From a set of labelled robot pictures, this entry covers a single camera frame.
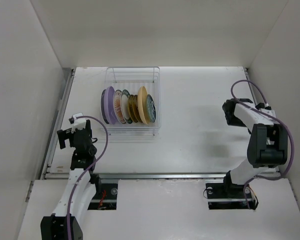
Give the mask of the orange pattern white plate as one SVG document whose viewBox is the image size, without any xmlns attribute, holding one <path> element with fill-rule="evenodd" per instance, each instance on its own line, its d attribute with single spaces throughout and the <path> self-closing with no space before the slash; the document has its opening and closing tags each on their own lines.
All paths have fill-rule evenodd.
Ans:
<svg viewBox="0 0 300 240">
<path fill-rule="evenodd" d="M 121 109 L 121 96 L 122 96 L 122 91 L 117 89 L 114 92 L 114 96 L 113 96 L 113 108 L 118 122 L 121 124 L 126 124 L 126 120 L 123 116 L 122 109 Z"/>
</svg>

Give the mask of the purple plate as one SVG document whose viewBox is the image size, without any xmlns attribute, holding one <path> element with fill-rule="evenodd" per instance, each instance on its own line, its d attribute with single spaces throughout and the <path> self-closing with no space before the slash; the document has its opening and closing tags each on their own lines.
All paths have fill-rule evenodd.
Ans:
<svg viewBox="0 0 300 240">
<path fill-rule="evenodd" d="M 105 89 L 104 95 L 104 111 L 109 124 L 114 125 L 117 121 L 114 111 L 114 94 L 115 89 L 109 86 Z"/>
</svg>

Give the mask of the white wire dish rack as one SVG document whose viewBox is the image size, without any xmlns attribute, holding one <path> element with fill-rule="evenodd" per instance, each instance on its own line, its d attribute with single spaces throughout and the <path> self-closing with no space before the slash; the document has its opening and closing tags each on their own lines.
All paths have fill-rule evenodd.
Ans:
<svg viewBox="0 0 300 240">
<path fill-rule="evenodd" d="M 100 116 L 113 141 L 153 141 L 161 127 L 160 68 L 108 67 Z"/>
</svg>

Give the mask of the yellow brown patterned plate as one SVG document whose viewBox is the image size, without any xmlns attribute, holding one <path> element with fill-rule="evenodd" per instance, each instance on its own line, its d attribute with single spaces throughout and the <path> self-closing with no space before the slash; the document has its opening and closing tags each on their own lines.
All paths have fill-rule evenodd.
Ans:
<svg viewBox="0 0 300 240">
<path fill-rule="evenodd" d="M 134 114 L 134 110 L 133 110 L 133 95 L 132 94 L 128 97 L 128 113 L 129 113 L 130 118 L 132 119 L 132 121 L 134 123 L 137 123 L 138 120 L 136 119 L 135 114 Z"/>
</svg>

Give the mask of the beige plate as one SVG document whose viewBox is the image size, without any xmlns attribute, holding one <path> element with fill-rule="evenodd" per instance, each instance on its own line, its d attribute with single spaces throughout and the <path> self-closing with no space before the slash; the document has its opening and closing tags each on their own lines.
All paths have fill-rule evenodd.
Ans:
<svg viewBox="0 0 300 240">
<path fill-rule="evenodd" d="M 140 87 L 137 94 L 138 112 L 141 121 L 146 125 L 150 123 L 150 119 L 147 111 L 147 96 L 148 93 L 145 86 Z"/>
</svg>

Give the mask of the blue floral plate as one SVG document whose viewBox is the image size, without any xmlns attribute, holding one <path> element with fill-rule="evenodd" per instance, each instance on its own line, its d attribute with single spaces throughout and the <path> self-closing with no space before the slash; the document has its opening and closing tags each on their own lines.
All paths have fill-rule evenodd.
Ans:
<svg viewBox="0 0 300 240">
<path fill-rule="evenodd" d="M 149 116 L 149 120 L 151 123 L 154 123 L 156 121 L 156 107 L 154 100 L 150 94 L 147 95 L 146 98 L 146 107 L 147 107 L 147 113 Z"/>
</svg>

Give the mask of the green rim white plate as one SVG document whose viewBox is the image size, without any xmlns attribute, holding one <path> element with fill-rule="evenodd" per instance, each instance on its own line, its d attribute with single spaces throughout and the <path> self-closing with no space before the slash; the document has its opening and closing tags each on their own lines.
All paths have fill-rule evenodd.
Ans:
<svg viewBox="0 0 300 240">
<path fill-rule="evenodd" d="M 102 114 L 102 118 L 104 120 L 104 122 L 106 124 L 109 124 L 107 117 L 106 117 L 106 113 L 105 113 L 105 106 L 104 106 L 104 97 L 105 97 L 105 89 L 102 91 L 101 93 L 101 98 L 100 98 L 100 109 L 101 109 L 101 114 Z"/>
</svg>

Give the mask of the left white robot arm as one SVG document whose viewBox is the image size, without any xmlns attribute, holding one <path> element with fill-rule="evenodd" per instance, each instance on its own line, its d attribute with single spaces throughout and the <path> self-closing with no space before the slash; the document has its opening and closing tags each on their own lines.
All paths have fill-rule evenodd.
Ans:
<svg viewBox="0 0 300 240">
<path fill-rule="evenodd" d="M 69 177 L 64 192 L 52 214 L 40 222 L 43 240 L 82 240 L 83 218 L 92 199 L 101 195 L 102 186 L 93 175 L 97 148 L 92 137 L 91 121 L 74 115 L 69 119 L 70 128 L 58 130 L 60 149 L 74 148 Z"/>
</svg>

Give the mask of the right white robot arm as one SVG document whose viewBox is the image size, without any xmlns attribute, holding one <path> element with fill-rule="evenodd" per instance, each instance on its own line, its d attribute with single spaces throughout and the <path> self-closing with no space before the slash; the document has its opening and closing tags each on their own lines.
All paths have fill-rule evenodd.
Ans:
<svg viewBox="0 0 300 240">
<path fill-rule="evenodd" d="M 288 131 L 275 120 L 275 112 L 267 103 L 255 105 L 248 98 L 228 99 L 222 105 L 226 123 L 234 127 L 246 127 L 250 134 L 246 159 L 227 172 L 222 183 L 222 193 L 233 197 L 249 180 L 284 165 L 288 158 Z"/>
</svg>

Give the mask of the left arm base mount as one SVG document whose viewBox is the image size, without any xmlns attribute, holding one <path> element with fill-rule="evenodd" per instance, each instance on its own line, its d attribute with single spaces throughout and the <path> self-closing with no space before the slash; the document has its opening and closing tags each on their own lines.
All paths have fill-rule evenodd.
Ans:
<svg viewBox="0 0 300 240">
<path fill-rule="evenodd" d="M 108 211 L 117 209 L 118 184 L 101 183 L 92 198 L 88 210 Z"/>
</svg>

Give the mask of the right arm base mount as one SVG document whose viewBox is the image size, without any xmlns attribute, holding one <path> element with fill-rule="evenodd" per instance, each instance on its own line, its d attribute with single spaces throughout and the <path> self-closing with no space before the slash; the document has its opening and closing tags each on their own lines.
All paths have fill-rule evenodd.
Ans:
<svg viewBox="0 0 300 240">
<path fill-rule="evenodd" d="M 221 182 L 206 182 L 203 196 L 209 210 L 256 210 L 259 200 L 248 185 L 226 190 Z"/>
</svg>

